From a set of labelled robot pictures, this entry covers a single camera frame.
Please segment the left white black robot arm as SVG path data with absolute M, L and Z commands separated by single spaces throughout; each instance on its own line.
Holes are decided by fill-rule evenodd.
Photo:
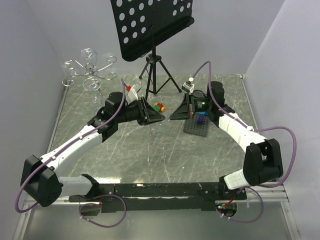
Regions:
M 88 174 L 64 177 L 64 171 L 90 149 L 110 138 L 120 123 L 136 121 L 140 126 L 146 126 L 164 120 L 165 116 L 144 97 L 127 104 L 122 92 L 112 92 L 104 106 L 70 140 L 40 158 L 31 155 L 25 160 L 20 185 L 42 207 L 65 196 L 82 196 L 93 201 L 99 195 L 99 182 Z

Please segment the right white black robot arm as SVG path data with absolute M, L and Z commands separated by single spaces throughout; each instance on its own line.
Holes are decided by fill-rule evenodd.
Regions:
M 209 120 L 226 132 L 245 153 L 241 169 L 220 177 L 219 196 L 227 200 L 238 189 L 282 177 L 284 170 L 279 142 L 260 135 L 239 118 L 225 103 L 225 90 L 221 82 L 211 81 L 206 94 L 195 96 L 193 80 L 191 77 L 182 85 L 185 91 L 182 103 L 170 115 L 170 120 L 188 120 L 194 118 L 197 112 L 207 112 Z

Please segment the chrome wine glass rack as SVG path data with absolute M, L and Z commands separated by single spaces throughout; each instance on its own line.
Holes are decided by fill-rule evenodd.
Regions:
M 97 60 L 96 60 L 95 64 L 93 64 L 91 62 L 87 62 L 86 60 L 85 60 L 84 64 L 81 64 L 77 60 L 67 60 L 67 61 L 72 61 L 72 63 L 74 64 L 76 75 L 67 75 L 65 73 L 63 65 L 62 65 L 65 76 L 61 80 L 61 83 L 65 87 L 71 87 L 74 85 L 74 86 L 83 88 L 83 82 L 87 78 L 98 78 L 101 81 L 101 87 L 102 87 L 102 83 L 104 81 L 113 80 L 113 79 L 108 78 L 108 74 L 107 74 L 107 77 L 100 76 L 100 73 L 107 70 L 108 68 L 111 68 L 114 64 L 109 67 L 104 66 L 102 68 L 98 68 L 98 65 L 97 65 L 98 54 L 97 54 Z M 93 101 L 96 104 L 103 104 L 104 103 L 104 97 L 103 97 L 103 94 L 101 91 L 101 87 L 99 90 L 96 90 L 96 91 L 86 91 L 86 92 L 94 94 Z

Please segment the colourful lego toy car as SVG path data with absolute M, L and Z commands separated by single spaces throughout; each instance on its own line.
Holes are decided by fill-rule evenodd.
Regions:
M 153 106 L 153 109 L 159 113 L 163 113 L 166 108 L 162 103 L 156 102 Z

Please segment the grey lego baseplate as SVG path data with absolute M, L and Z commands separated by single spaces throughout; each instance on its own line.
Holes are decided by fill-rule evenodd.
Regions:
M 204 118 L 203 124 L 198 124 L 197 119 L 190 118 L 184 121 L 183 132 L 201 137 L 207 137 L 209 132 L 209 119 Z

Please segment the blue lego brick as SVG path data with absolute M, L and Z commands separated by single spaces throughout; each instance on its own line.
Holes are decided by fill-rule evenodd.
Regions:
M 202 116 L 208 116 L 208 112 L 207 111 L 201 111 L 201 112 L 196 112 L 198 115 L 202 115 Z

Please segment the purple lego brick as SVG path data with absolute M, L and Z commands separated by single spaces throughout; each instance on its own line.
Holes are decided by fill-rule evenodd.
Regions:
M 198 125 L 203 125 L 205 123 L 205 116 L 204 115 L 198 115 L 196 123 Z

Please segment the black perforated music stand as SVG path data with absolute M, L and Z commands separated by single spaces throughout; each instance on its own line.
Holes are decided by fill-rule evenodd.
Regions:
M 156 53 L 156 48 L 195 22 L 191 0 L 112 0 L 112 12 L 117 30 L 121 57 L 133 62 L 145 57 L 144 72 L 148 72 L 145 96 L 157 95 L 157 64 L 175 83 Z

